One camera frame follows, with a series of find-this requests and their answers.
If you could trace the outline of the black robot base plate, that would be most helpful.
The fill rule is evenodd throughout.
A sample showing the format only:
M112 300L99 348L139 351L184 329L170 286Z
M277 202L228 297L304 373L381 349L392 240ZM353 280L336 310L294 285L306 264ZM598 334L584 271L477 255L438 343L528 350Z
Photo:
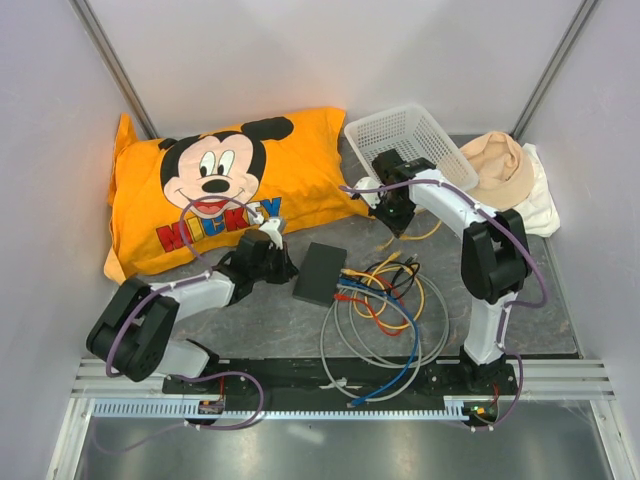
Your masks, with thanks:
M361 396L386 384L396 372L370 365L356 357L326 360L343 388ZM330 382L319 358L221 359L207 365L205 376L228 371L253 375L265 392L264 409L271 411L320 412L349 411L350 399ZM453 357L431 362L422 367L414 381L398 396L371 405L361 411L436 410L444 407L446 396L472 396L494 399L517 392L518 374L502 360L494 370L478 376ZM258 392L253 384L240 377L184 382L174 377L164 380L162 392L182 395L215 395L221 393L227 410L249 410L258 405Z

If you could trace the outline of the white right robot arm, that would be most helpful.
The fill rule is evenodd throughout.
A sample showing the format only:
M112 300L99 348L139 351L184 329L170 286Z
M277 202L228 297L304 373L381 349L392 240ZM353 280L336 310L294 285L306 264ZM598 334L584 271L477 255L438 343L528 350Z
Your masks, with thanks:
M532 271L522 217L475 201L425 158L404 161L392 149L377 155L372 167L382 190L363 198L369 213L395 237L404 234L416 210L425 209L461 240L461 278L472 296L472 311L457 377L465 391L481 393L504 364L500 330Z

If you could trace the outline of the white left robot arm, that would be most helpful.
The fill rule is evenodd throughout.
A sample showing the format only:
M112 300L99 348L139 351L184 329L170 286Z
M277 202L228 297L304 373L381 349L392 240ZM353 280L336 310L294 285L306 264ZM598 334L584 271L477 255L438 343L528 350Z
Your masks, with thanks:
M285 284L298 270L279 231L254 229L211 270L176 282L127 279L86 339L110 377L140 382L153 374L183 377L198 393L219 382L214 354L193 340L171 338L174 325L197 313L234 305L258 282Z

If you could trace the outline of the white plastic mesh basket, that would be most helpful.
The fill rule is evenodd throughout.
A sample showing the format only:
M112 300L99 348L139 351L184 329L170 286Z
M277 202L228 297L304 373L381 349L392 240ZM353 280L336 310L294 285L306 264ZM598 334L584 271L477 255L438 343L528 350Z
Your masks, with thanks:
M389 108L351 121L344 126L344 135L373 178L378 177L373 169L374 159L383 152L395 150L404 161L427 159L463 191L478 184L473 166L435 118L418 104Z

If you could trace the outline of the peach folded cloth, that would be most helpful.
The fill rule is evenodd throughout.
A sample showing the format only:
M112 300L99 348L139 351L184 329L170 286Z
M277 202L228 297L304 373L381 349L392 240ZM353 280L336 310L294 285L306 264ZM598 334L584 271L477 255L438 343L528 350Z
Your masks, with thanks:
M468 193L479 202L507 210L531 193L535 182L531 160L507 133L486 133L460 151L478 176L477 185Z

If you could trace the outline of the orange Mickey Mouse pillow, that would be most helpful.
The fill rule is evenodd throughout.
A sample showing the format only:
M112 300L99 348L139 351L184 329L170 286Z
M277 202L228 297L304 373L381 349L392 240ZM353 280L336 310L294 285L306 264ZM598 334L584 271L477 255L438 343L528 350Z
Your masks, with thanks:
M366 215L366 205L340 189L344 119L343 110L323 107L142 141L122 115L108 191L106 277L122 283L234 246L259 216L282 217L295 232Z

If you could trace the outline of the white crumpled cloth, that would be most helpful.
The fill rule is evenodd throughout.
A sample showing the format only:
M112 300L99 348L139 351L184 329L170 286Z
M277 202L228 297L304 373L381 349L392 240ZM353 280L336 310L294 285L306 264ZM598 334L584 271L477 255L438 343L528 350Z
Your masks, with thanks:
M528 197L516 206L516 210L524 220L525 231L528 235L549 238L560 228L560 217L536 146L525 143L522 149L531 162L534 184Z

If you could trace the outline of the black network switch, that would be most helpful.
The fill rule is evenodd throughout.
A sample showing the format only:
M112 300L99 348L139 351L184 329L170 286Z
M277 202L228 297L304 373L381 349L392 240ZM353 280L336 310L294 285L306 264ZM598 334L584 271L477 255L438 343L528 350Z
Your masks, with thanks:
M343 248L311 242L292 296L313 305L330 307L346 258L347 251Z

